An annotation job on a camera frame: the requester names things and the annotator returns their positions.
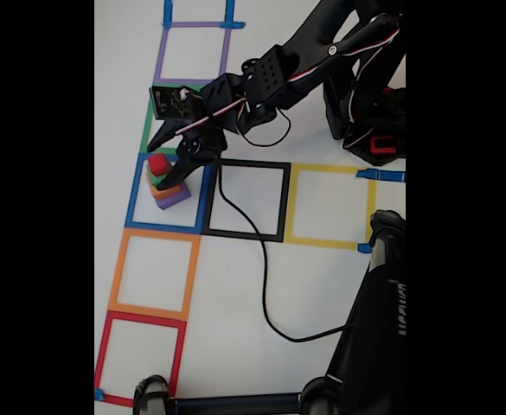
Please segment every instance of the toy block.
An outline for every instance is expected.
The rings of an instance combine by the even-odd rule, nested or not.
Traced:
[[[147,174],[149,175],[149,178],[151,179],[151,184],[154,187],[156,187],[158,185],[158,183],[160,183],[162,180],[164,180],[164,177],[166,177],[166,175],[162,175],[159,177],[156,177],[155,175],[153,175],[148,164],[147,164],[146,168],[147,168]]]
[[[176,193],[179,193],[182,190],[182,185],[178,184],[177,186],[174,186],[173,188],[166,188],[165,190],[157,190],[155,186],[151,183],[151,178],[149,175],[147,176],[147,182],[149,183],[149,188],[151,189],[152,197],[155,198],[157,201],[161,201],[165,197],[170,197],[172,195],[175,195]]]
[[[151,173],[155,177],[167,175],[172,167],[168,158],[162,153],[153,154],[152,156],[148,157],[147,163],[149,164]]]
[[[161,201],[156,201],[157,206],[161,208],[162,210],[169,208],[170,206],[174,206],[176,203],[179,203],[180,201],[184,201],[191,197],[191,192],[189,192],[189,189],[185,182],[181,184],[182,190],[172,196],[165,197]]]

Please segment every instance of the green block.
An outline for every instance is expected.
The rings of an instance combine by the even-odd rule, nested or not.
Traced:
[[[151,179],[151,183],[154,187],[156,187],[158,185],[158,183],[160,183],[164,179],[164,177],[166,177],[166,175],[162,175],[159,177],[156,177],[155,175],[153,175],[151,173],[151,169],[149,169],[148,163],[147,163],[147,174],[149,175],[149,178]]]
[[[153,84],[153,85],[154,86],[172,86],[172,87],[181,86],[179,84]],[[186,86],[191,89],[195,89],[196,91],[200,91],[204,85],[186,85]],[[140,153],[147,152],[147,140],[149,138],[149,135],[151,134],[151,126],[152,126],[152,121],[153,121],[154,117],[155,116],[154,116],[154,112],[152,110],[152,101],[151,101],[151,98],[149,98],[149,104],[147,105],[147,115],[145,115],[145,125],[143,127],[143,135],[141,136],[141,146],[139,148]],[[154,151],[154,153],[176,154],[176,149],[160,147],[159,149],[156,149]]]

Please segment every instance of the blue tape square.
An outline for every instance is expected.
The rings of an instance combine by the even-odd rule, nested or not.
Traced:
[[[143,171],[143,163],[149,156],[151,156],[151,154],[149,153],[139,154],[135,175],[133,177],[133,184],[131,187],[130,202],[128,204],[128,210],[125,216],[125,227],[133,227],[136,229],[150,229],[153,231],[201,234],[202,220],[204,218],[204,211],[207,205],[207,190],[208,190],[208,182],[210,179],[210,166],[205,166],[204,171],[202,173],[201,193],[199,195],[199,205],[197,207],[197,215],[195,217],[194,227],[179,227],[157,223],[136,222],[133,220],[135,204],[138,198],[139,183],[141,181],[141,173]],[[177,155],[175,154],[166,154],[166,157],[171,163],[176,162],[178,158]],[[177,209],[177,205],[171,207],[171,209]]]

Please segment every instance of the colored tape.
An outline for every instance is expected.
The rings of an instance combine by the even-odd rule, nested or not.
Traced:
[[[372,247],[370,244],[358,244],[358,252],[372,253]]]
[[[172,0],[164,0],[164,18],[163,18],[163,26],[166,29],[172,27],[172,10],[174,9],[174,5],[172,4]]]
[[[97,387],[95,388],[95,400],[105,400],[105,393]]]
[[[406,171],[365,169],[358,170],[356,177],[362,177],[369,180],[381,180],[384,182],[407,182]]]
[[[243,29],[245,22],[221,22],[220,27],[224,29]]]
[[[234,22],[235,0],[226,0],[226,13],[220,27],[224,29],[243,29],[245,22]]]

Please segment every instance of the robotic arm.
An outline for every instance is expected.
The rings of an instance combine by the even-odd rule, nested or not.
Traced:
[[[185,86],[153,86],[155,118],[165,122],[147,151],[183,136],[176,149],[178,161],[157,189],[176,186],[198,167],[220,158],[227,149],[224,130],[244,135],[273,121],[276,110],[290,109],[322,83],[326,117],[333,138],[344,138],[344,149],[374,165],[405,156],[406,110],[397,98],[406,97],[384,94],[405,54],[405,8],[401,0],[321,0],[286,44],[245,61],[243,74],[225,73],[199,93]],[[359,23],[333,42],[353,10]],[[378,103],[382,105],[376,111]],[[393,141],[391,151],[375,148],[375,138],[383,138],[374,135],[376,129]],[[367,151],[363,139],[370,134]]]

